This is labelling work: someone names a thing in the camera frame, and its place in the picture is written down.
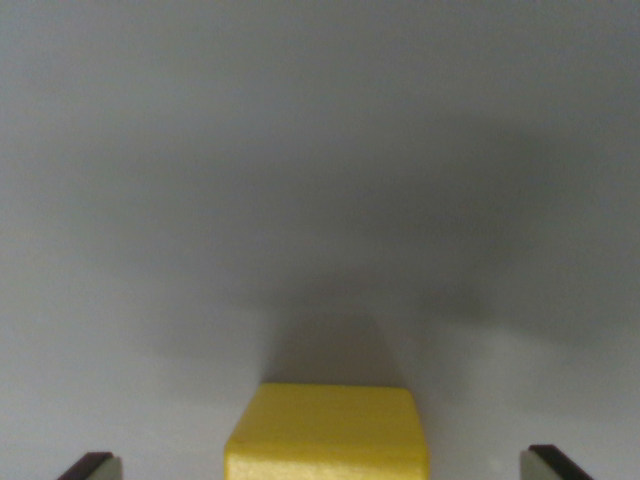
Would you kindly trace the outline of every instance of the gray background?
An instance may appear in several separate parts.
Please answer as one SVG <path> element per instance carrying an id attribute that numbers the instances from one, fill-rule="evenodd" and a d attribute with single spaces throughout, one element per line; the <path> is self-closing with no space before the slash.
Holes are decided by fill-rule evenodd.
<path id="1" fill-rule="evenodd" d="M 636 2 L 3 2 L 0 477 L 222 478 L 264 380 L 434 480 L 640 435 Z"/>

